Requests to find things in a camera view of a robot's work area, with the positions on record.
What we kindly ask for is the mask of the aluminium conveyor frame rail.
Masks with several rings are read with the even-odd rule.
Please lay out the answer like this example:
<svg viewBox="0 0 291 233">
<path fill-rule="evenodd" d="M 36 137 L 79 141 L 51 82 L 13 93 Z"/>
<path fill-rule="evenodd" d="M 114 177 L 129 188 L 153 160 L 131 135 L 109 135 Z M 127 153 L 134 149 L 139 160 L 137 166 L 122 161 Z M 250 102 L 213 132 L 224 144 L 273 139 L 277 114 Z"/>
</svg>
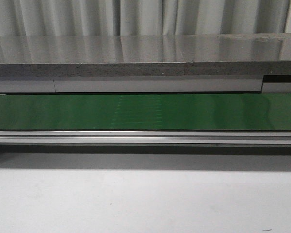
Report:
<svg viewBox="0 0 291 233">
<path fill-rule="evenodd" d="M 0 131 L 0 144 L 291 145 L 291 131 Z"/>
</svg>

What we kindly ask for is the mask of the white pleated curtain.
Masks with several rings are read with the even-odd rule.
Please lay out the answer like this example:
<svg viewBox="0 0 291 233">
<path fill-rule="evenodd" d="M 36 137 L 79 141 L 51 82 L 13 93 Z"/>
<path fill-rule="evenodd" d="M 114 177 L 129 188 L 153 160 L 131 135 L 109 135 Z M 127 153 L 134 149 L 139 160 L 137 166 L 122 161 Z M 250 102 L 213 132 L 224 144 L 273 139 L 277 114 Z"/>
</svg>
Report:
<svg viewBox="0 0 291 233">
<path fill-rule="evenodd" d="M 291 0 L 0 0 L 0 36 L 291 33 Z"/>
</svg>

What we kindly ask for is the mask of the grey speckled stone counter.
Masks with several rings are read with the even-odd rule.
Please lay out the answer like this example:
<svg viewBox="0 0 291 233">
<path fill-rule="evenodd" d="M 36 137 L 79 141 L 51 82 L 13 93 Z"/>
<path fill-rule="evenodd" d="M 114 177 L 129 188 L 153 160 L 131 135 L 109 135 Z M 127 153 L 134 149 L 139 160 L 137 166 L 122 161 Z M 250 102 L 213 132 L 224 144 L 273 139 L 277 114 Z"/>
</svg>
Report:
<svg viewBox="0 0 291 233">
<path fill-rule="evenodd" d="M 0 37 L 0 94 L 291 93 L 291 33 Z"/>
</svg>

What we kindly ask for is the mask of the green conveyor belt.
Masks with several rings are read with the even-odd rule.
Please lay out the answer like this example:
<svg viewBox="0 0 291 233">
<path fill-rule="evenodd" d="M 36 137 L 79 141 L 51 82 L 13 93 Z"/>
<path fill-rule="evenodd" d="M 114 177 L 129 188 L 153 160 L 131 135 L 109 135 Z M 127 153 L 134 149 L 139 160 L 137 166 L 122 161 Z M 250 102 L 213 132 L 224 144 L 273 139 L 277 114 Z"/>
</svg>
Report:
<svg viewBox="0 0 291 233">
<path fill-rule="evenodd" d="M 291 94 L 0 95 L 0 130 L 291 131 Z"/>
</svg>

